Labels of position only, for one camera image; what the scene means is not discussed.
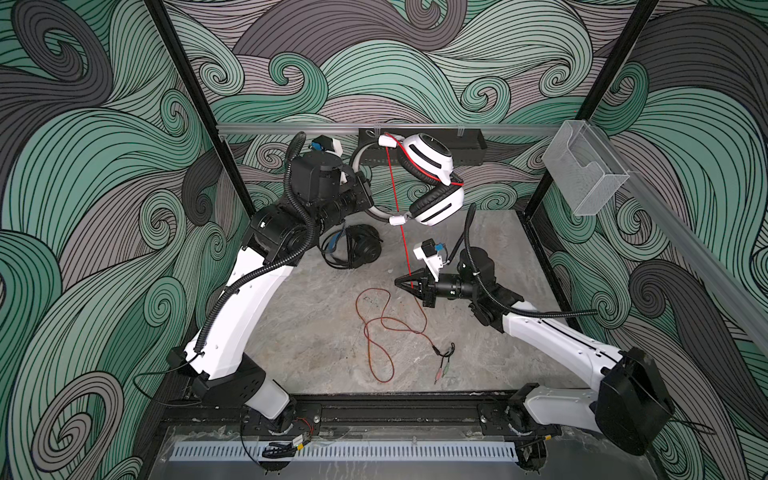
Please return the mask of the black blue headphones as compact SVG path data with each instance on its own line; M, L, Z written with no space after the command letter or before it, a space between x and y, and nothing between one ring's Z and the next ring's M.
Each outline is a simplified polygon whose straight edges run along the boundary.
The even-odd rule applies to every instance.
M341 241L346 241L346 258L335 256ZM375 262L382 253L382 240L376 228L367 224L346 226L331 232L319 245L319 251L328 266L337 270L357 269Z

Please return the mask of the white black headphones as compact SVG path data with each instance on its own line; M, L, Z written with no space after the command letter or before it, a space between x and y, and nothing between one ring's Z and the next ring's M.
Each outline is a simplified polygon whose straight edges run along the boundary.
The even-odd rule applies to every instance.
M425 226L434 226L459 211L464 204L464 181L454 172L454 160L450 150L435 137L417 133L407 137L385 132L376 142L359 146L351 155L349 165L360 171L362 155L373 145L385 149L388 163L394 153L398 164L430 190L417 198L406 213L385 213L371 207L366 214L382 223L401 226L415 220Z

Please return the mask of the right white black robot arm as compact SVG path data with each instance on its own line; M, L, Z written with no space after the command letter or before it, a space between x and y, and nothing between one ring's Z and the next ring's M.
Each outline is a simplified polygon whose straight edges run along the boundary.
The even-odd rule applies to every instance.
M505 410L512 433L539 438L567 426L601 434L628 454L645 454L675 411L655 361L640 348L592 339L560 323L562 313L537 311L500 285L494 261L469 243L474 215L468 212L452 252L432 239L416 244L424 266L395 286L427 308L439 298L468 301L480 324L533 346L584 382L582 389L520 388Z

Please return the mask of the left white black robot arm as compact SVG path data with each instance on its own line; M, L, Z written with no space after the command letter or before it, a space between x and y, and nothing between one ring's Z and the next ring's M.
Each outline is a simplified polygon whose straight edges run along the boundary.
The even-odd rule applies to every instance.
M205 406L248 407L284 429L291 396L245 352L279 286L322 234L373 205L370 184L342 160L343 147L298 132L285 155L283 195L249 219L230 278L203 326L169 354Z

